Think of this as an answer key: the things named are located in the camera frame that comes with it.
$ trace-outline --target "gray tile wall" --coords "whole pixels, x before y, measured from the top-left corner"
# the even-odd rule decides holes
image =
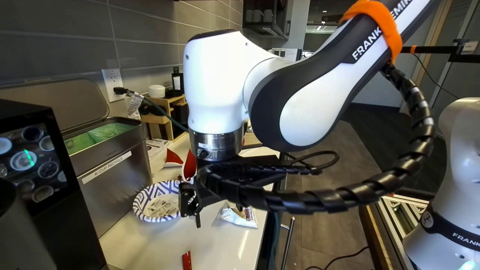
[[[188,39],[241,30],[242,10],[242,0],[2,0],[0,85],[87,77],[107,97],[103,68],[141,93],[170,85]],[[126,116],[126,103],[110,103],[110,115]]]

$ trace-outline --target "white countertop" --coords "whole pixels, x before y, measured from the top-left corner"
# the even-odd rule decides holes
[[[180,138],[169,148],[185,160],[189,137]],[[279,155],[266,147],[247,149],[241,156]],[[180,167],[163,168],[165,154],[151,162],[153,182],[176,179]],[[271,190],[273,184],[264,188]],[[225,201],[200,212],[201,228],[193,218],[177,218],[162,223],[139,220],[132,211],[101,238],[107,263],[122,270],[182,270],[181,255],[190,250],[193,270],[254,270],[264,232],[266,211],[255,210],[258,229],[217,220]]]

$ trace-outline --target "franka emika robot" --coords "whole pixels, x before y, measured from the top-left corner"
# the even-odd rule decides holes
[[[197,175],[194,185],[180,184],[182,216],[197,215],[202,208],[194,186],[238,205],[292,214],[342,212],[396,191],[429,157],[435,128],[423,94],[392,65],[400,52],[395,39],[407,40],[435,1],[360,0],[311,57],[297,62],[263,50],[238,31],[192,37],[185,47],[183,70]],[[400,91],[412,116],[409,147],[390,169],[358,184],[304,193],[269,192],[245,180],[315,175],[325,168],[238,157],[245,119],[250,118],[266,147],[283,152],[308,149],[329,134],[378,71]],[[472,269],[480,261],[479,100],[454,102],[440,117],[450,156],[447,173],[421,226],[404,241],[407,254],[423,270]]]

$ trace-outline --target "paper plate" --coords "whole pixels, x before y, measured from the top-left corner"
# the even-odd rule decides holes
[[[133,212],[146,222],[165,222],[180,216],[178,180],[158,182],[143,189],[133,200]]]

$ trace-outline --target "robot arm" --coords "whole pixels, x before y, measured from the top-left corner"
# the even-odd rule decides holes
[[[391,10],[398,32],[406,40],[429,14],[434,0],[382,3]],[[404,74],[386,65],[390,57],[382,32],[367,15],[348,20],[318,51],[299,62],[268,53],[237,31],[194,36],[185,47],[183,64],[191,147],[200,161],[199,182],[241,205],[294,213],[344,211],[393,192],[429,156],[434,127],[423,95]],[[289,152],[310,148],[332,130],[342,111],[381,69],[407,100],[415,133],[408,152],[388,171],[362,184],[303,194],[268,193],[227,183],[216,173],[219,166],[229,166],[230,171],[239,172],[315,174],[297,167],[228,163],[241,150],[242,121],[250,117],[255,135],[272,149]]]

